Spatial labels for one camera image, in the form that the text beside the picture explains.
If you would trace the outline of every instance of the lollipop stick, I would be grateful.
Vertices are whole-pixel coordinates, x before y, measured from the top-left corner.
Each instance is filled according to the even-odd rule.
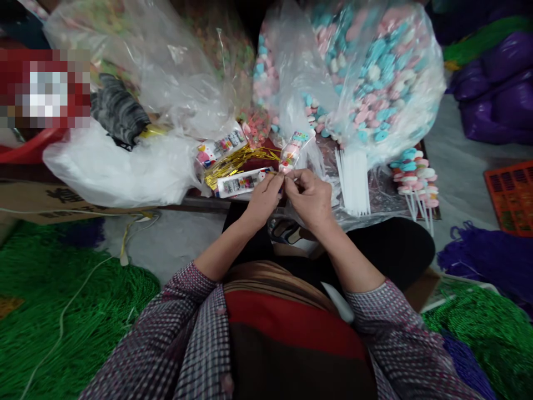
[[[411,206],[411,202],[408,199],[408,195],[405,194],[404,196],[405,196],[405,202],[407,203],[407,206],[409,207],[409,212],[411,213],[411,218],[414,221],[415,220],[415,216],[414,216],[414,212],[413,212],[413,207]]]
[[[429,233],[431,234],[431,237],[434,236],[433,232],[433,209],[429,208]]]
[[[416,196],[416,202],[418,204],[418,209],[420,210],[420,213],[424,216],[424,222],[426,223],[426,229],[429,229],[428,224],[428,213],[426,212],[426,206],[422,200],[420,200],[420,197],[418,196],[418,192],[415,191]]]

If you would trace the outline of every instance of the cardboard box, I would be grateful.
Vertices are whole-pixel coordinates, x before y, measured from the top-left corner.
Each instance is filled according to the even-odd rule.
[[[46,184],[33,182],[0,183],[0,208],[14,211],[39,211],[31,214],[6,214],[34,222],[49,225],[81,219],[97,218],[99,215],[76,211],[90,211],[104,214],[128,214],[144,208],[109,208],[87,203],[74,190],[63,184]]]

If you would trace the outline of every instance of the white cord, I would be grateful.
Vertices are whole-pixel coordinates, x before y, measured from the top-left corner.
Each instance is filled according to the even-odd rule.
[[[157,220],[159,219],[159,215],[156,214],[154,216],[154,221],[152,221],[152,223],[142,229],[139,229],[138,231],[135,231],[133,232],[127,239],[126,239],[126,242],[125,242],[125,245],[128,244],[129,240],[133,237],[133,235],[135,235],[136,233],[139,233],[140,231],[143,231],[145,229],[148,229],[149,227],[151,227],[155,222],[157,222]],[[81,287],[78,289],[78,291],[76,292],[76,294],[70,299],[70,301],[67,303],[67,305],[65,306],[65,308],[63,308],[63,311],[61,311],[61,315],[59,315],[59,338],[57,339],[56,343],[54,344],[54,346],[50,349],[50,351],[48,352],[48,354],[46,354],[46,356],[44,356],[44,358],[41,360],[41,362],[39,362],[37,364],[37,366],[35,367],[35,369],[33,370],[31,376],[29,377],[29,381],[28,383],[26,384],[26,387],[24,388],[24,392],[22,393],[22,396],[20,398],[20,400],[23,400],[24,397],[26,396],[26,394],[28,393],[28,390],[33,382],[33,378],[35,377],[35,374],[37,373],[37,370],[41,367],[41,365],[46,361],[46,359],[48,357],[50,357],[50,355],[56,350],[56,348],[59,346],[59,344],[61,343],[61,340],[63,339],[63,334],[64,334],[64,322],[63,322],[63,318],[65,316],[65,313],[68,309],[68,307],[70,307],[70,305],[72,304],[72,302],[74,301],[74,299],[76,299],[76,297],[81,293],[81,291],[83,290],[83,288],[85,287],[85,285],[87,284],[87,282],[89,282],[89,279],[90,277],[92,276],[92,274],[94,273],[94,271],[96,271],[98,269],[99,266],[101,266],[103,263],[105,262],[108,262],[110,259],[114,258],[113,256],[109,256],[108,258],[106,258],[104,261],[100,262],[98,265],[96,265],[96,267],[94,267],[91,272],[89,272],[89,275],[87,275],[87,278],[85,279],[85,281],[83,282],[83,284],[81,285]]]
[[[93,215],[101,215],[105,217],[123,217],[125,215],[133,215],[136,217],[143,216],[139,213],[132,213],[132,214],[106,214],[106,213],[99,213],[99,212],[93,212],[93,211],[82,211],[82,210],[42,210],[42,211],[15,211],[10,210],[8,208],[2,208],[0,207],[0,211],[5,211],[13,214],[40,214],[40,213],[47,213],[47,212],[72,212],[72,213],[79,213],[79,214],[93,214]]]

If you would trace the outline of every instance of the clear plastic bag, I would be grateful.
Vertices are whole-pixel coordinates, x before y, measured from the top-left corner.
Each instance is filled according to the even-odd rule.
[[[226,23],[227,14],[221,13],[220,20]],[[239,112],[234,84],[251,82],[251,70],[246,72],[250,49],[243,53],[250,62],[239,70],[225,62],[217,70],[166,0],[65,0],[44,31],[54,48],[89,50],[93,88],[100,72],[111,73],[124,81],[153,122],[171,123],[194,138],[220,139],[230,131]],[[226,47],[231,34],[224,27],[210,26],[209,31],[208,42],[227,49],[220,56],[231,60],[231,46]]]
[[[331,101],[330,107],[336,101],[309,20],[293,0],[285,0],[266,14],[254,73],[254,101],[270,114],[276,146],[287,146],[295,132],[310,131],[306,115],[310,93],[320,93],[325,102]],[[309,167],[323,177],[323,159],[317,154],[311,138],[300,149],[296,167]]]
[[[344,146],[364,149],[372,169],[428,133],[445,80],[442,52],[420,4],[358,4],[359,10],[354,12],[353,4],[347,3],[336,15],[321,2],[307,10],[340,96],[323,135],[330,133]],[[328,28],[334,27],[329,40],[321,33],[326,21],[331,21]]]
[[[179,204],[191,187],[198,142],[173,132],[144,138],[131,152],[115,145],[93,118],[43,153],[46,166],[87,202],[134,208]]]

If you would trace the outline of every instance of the black cloth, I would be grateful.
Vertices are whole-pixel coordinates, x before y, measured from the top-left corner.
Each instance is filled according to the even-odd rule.
[[[244,203],[231,204],[223,231],[239,219],[246,206]],[[420,278],[435,256],[435,243],[431,235],[422,226],[406,218],[391,218],[367,228],[350,231],[347,235],[361,253],[401,291],[407,290]],[[270,260],[279,264],[326,295],[328,294],[321,282],[344,293],[327,253],[316,260],[276,256],[266,225],[248,242],[233,265],[257,260]]]

